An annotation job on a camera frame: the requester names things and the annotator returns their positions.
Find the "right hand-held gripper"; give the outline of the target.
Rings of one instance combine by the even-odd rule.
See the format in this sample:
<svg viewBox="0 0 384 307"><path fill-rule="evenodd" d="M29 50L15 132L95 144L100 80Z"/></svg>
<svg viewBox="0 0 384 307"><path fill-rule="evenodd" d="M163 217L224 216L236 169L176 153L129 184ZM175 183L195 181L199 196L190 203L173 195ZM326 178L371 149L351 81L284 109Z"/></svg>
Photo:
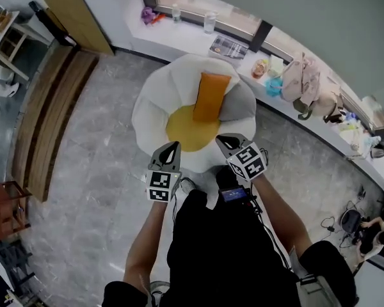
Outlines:
<svg viewBox="0 0 384 307"><path fill-rule="evenodd" d="M219 134L216 143L234 174L245 181L251 181L267 170L266 160L258 146L244 135Z"/></svg>

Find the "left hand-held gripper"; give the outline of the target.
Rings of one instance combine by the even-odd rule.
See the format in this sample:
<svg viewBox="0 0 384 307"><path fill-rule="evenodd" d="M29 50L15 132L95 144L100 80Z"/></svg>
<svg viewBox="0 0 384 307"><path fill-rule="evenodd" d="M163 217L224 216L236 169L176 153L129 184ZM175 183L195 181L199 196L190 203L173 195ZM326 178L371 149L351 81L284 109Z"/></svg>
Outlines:
<svg viewBox="0 0 384 307"><path fill-rule="evenodd" d="M169 203L180 184L181 144L172 141L159 147L153 154L146 174L147 198Z"/></svg>

